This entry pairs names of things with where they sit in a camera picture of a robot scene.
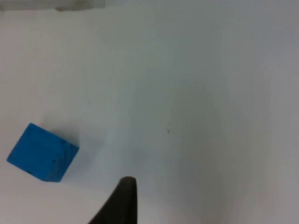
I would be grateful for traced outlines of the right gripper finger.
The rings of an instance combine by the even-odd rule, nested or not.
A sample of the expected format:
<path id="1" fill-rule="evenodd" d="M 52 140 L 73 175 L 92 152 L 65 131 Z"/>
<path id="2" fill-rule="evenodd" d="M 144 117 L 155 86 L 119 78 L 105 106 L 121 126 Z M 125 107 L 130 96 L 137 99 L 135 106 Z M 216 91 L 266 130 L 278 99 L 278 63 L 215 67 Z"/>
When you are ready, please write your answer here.
<path id="1" fill-rule="evenodd" d="M 137 224 L 137 220 L 137 182 L 125 176 L 89 224 Z"/>

